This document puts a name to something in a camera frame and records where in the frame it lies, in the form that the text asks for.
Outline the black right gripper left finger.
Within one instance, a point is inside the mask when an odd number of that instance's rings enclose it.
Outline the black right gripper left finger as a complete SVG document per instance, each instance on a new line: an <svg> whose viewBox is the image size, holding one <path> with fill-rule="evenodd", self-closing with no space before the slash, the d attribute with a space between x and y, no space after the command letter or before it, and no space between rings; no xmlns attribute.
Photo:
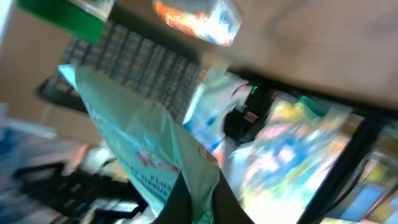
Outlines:
<svg viewBox="0 0 398 224"><path fill-rule="evenodd" d="M152 224L192 224L192 221L191 196L183 175L179 174L162 211Z"/></svg>

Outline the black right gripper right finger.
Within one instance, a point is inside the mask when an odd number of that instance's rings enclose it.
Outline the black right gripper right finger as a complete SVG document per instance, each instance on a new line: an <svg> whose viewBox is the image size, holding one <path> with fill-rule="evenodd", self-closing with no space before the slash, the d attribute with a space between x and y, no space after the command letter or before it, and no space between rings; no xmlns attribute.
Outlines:
<svg viewBox="0 0 398 224"><path fill-rule="evenodd" d="M241 208L221 169L217 186L212 195L214 224L254 224Z"/></svg>

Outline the light blue tissue pack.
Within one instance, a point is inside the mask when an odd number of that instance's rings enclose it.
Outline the light blue tissue pack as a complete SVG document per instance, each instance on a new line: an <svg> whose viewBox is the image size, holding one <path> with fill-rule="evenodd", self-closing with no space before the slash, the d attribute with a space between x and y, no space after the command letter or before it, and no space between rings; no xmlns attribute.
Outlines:
<svg viewBox="0 0 398 224"><path fill-rule="evenodd" d="M163 210L182 175L194 223L213 223L218 161L161 103L83 66L59 65L58 71L78 92L105 143L155 214Z"/></svg>

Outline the green lid jar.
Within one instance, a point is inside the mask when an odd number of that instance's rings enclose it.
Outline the green lid jar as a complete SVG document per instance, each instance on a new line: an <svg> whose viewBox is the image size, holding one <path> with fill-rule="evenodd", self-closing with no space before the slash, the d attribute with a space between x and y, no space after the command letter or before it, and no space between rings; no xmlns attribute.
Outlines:
<svg viewBox="0 0 398 224"><path fill-rule="evenodd" d="M115 0L17 0L17 6L74 36L96 43Z"/></svg>

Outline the orange snack packet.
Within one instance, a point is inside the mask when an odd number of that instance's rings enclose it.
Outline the orange snack packet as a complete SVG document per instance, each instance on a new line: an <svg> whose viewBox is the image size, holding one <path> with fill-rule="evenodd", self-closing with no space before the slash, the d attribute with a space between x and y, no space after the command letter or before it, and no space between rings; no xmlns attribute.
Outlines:
<svg viewBox="0 0 398 224"><path fill-rule="evenodd" d="M153 0L154 12L170 27L212 44L229 47L242 23L230 0Z"/></svg>

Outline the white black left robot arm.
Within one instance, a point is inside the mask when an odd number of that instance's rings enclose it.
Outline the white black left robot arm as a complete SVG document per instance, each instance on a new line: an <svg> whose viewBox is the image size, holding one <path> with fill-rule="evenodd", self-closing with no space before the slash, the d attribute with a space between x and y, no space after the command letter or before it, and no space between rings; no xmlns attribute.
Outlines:
<svg viewBox="0 0 398 224"><path fill-rule="evenodd" d="M244 144L264 126L270 103L269 85L252 70L213 67L183 127L209 151L227 140Z"/></svg>

